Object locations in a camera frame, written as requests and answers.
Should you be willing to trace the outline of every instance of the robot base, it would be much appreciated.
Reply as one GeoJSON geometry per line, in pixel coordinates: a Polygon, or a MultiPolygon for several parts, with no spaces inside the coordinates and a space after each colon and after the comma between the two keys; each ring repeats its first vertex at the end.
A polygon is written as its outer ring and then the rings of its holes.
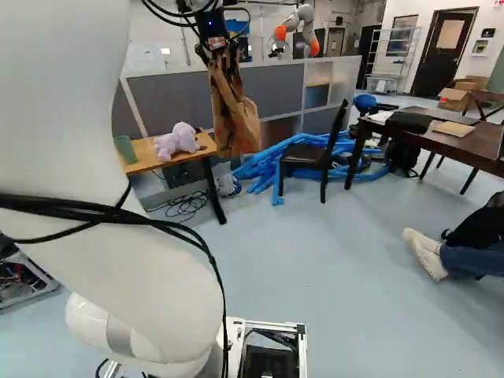
{"type": "MultiPolygon", "coordinates": [[[[228,317],[227,326],[228,378],[307,378],[308,337],[305,324],[245,321],[228,317]],[[276,347],[248,343],[247,339],[253,333],[273,341],[276,347]]],[[[217,350],[212,350],[206,366],[195,378],[220,378],[222,329],[217,342],[217,350]]],[[[103,377],[115,378],[119,371],[120,364],[111,361],[103,377]]]]}

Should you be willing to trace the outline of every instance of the black door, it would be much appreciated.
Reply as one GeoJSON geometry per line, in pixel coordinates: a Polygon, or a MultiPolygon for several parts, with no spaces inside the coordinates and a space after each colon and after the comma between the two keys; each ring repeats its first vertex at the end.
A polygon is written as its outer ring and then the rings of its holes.
{"type": "MultiPolygon", "coordinates": [[[[361,68],[359,69],[359,76],[357,78],[357,89],[365,89],[365,75],[372,72],[372,65],[376,58],[376,48],[378,43],[371,46],[373,32],[376,29],[381,29],[381,25],[364,26],[361,30],[361,38],[359,40],[358,55],[362,56],[361,68]]],[[[374,33],[375,39],[380,37],[380,33],[374,33]]]]}
{"type": "Polygon", "coordinates": [[[413,82],[416,96],[436,96],[455,77],[473,17],[472,13],[437,13],[413,82]]]}

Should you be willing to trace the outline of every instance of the gray cubicle partition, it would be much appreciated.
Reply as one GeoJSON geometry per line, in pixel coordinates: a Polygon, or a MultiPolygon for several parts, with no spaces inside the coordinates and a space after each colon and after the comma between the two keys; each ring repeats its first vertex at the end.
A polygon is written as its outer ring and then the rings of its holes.
{"type": "Polygon", "coordinates": [[[339,108],[329,108],[305,113],[305,119],[302,123],[302,132],[316,135],[331,132],[332,122],[338,113],[338,109],[339,108]]]}
{"type": "Polygon", "coordinates": [[[149,135],[171,132],[181,121],[213,127],[207,72],[130,77],[128,84],[149,135]]]}
{"type": "Polygon", "coordinates": [[[246,96],[258,106],[260,118],[301,110],[303,63],[246,67],[240,73],[246,96]]]}
{"type": "Polygon", "coordinates": [[[129,135],[131,139],[142,138],[142,132],[133,116],[123,86],[117,85],[112,104],[112,135],[129,135]]]}
{"type": "MultiPolygon", "coordinates": [[[[265,145],[300,131],[329,132],[341,101],[346,98],[352,102],[360,59],[330,57],[243,66],[240,72],[246,96],[258,106],[262,130],[267,134],[265,145]],[[324,88],[323,94],[319,93],[320,87],[324,88]]],[[[133,105],[148,135],[171,132],[179,121],[213,128],[207,71],[156,72],[130,76],[124,82],[131,89],[133,105]]],[[[132,122],[135,120],[120,89],[114,101],[114,135],[141,137],[132,122]]]]}

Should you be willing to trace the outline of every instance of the brown paper bag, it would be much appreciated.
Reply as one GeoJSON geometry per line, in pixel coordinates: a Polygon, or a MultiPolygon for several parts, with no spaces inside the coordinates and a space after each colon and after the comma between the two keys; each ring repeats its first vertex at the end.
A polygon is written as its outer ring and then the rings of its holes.
{"type": "Polygon", "coordinates": [[[255,103],[245,97],[238,70],[238,51],[214,53],[209,63],[213,130],[217,153],[222,158],[261,150],[261,123],[255,103]]]}

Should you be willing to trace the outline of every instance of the table leg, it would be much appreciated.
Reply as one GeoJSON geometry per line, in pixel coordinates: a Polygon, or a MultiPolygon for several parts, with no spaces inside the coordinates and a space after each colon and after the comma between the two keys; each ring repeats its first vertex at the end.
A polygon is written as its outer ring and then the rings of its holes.
{"type": "Polygon", "coordinates": [[[217,189],[215,188],[215,182],[213,181],[212,166],[210,165],[210,160],[208,157],[202,158],[203,169],[205,170],[206,182],[208,183],[208,199],[212,204],[213,211],[217,216],[220,224],[226,224],[228,220],[222,211],[221,204],[219,203],[219,196],[217,195],[217,189]]]}
{"type": "Polygon", "coordinates": [[[420,180],[423,180],[424,177],[425,177],[425,174],[427,173],[428,171],[428,167],[431,166],[431,163],[432,163],[432,160],[434,160],[434,156],[435,156],[435,152],[431,152],[430,155],[428,155],[428,158],[427,158],[427,162],[425,163],[425,167],[424,167],[424,170],[422,171],[422,173],[420,174],[420,180]]]}
{"type": "Polygon", "coordinates": [[[436,169],[439,169],[439,167],[441,166],[441,164],[443,163],[443,160],[444,160],[444,156],[442,156],[439,161],[438,161],[438,165],[435,167],[436,169]]]}
{"type": "Polygon", "coordinates": [[[358,124],[357,138],[355,139],[354,150],[352,151],[352,158],[350,159],[350,166],[348,167],[348,172],[346,173],[346,190],[350,190],[350,188],[352,187],[355,171],[357,170],[358,162],[362,155],[362,149],[364,148],[365,136],[365,128],[362,126],[362,124],[358,124]]]}
{"type": "Polygon", "coordinates": [[[464,195],[465,192],[469,189],[469,185],[471,185],[471,182],[474,180],[474,177],[476,177],[476,174],[478,173],[479,169],[478,168],[473,168],[471,171],[471,174],[469,175],[467,181],[465,181],[464,187],[460,191],[461,195],[464,195]]]}

